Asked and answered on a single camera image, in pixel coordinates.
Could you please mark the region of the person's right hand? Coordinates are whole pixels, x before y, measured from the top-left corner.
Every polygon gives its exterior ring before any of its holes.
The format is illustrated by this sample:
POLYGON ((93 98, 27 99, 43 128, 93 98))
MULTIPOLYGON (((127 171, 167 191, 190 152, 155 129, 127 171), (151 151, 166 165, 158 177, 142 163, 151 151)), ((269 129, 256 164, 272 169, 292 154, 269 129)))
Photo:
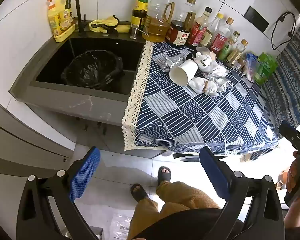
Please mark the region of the person's right hand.
POLYGON ((292 162, 287 173, 286 189, 288 192, 291 192, 292 189, 296 186, 297 156, 298 156, 298 151, 294 151, 293 157, 295 158, 295 160, 292 162))

